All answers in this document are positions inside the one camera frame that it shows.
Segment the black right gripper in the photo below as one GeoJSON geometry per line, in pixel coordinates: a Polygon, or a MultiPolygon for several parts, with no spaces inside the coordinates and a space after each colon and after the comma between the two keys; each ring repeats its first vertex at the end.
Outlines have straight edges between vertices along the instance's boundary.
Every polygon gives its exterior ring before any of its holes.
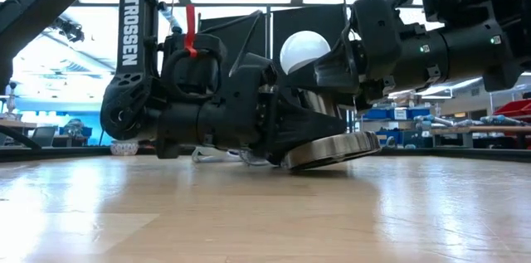
{"type": "MultiPolygon", "coordinates": [[[[388,0],[357,0],[352,9],[364,75],[358,102],[372,105],[392,92],[425,89],[447,77],[447,46],[439,32],[429,32],[419,23],[404,24],[388,0]]],[[[314,62],[314,72],[318,87],[358,92],[355,52],[348,37],[340,37],[314,62]]]]}

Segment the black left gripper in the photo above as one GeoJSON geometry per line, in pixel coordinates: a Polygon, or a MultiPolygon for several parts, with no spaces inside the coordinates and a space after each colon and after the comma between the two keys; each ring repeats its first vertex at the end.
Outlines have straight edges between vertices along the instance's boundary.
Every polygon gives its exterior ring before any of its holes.
{"type": "MultiPolygon", "coordinates": [[[[158,116],[157,156],[177,158],[184,146],[215,149],[261,147],[266,141],[276,71],[265,57],[247,53],[218,91],[207,97],[177,94],[158,116]]],[[[300,145],[343,134],[346,122],[288,101],[281,96],[275,104],[274,122],[267,138],[267,160],[280,164],[300,145]]]]}

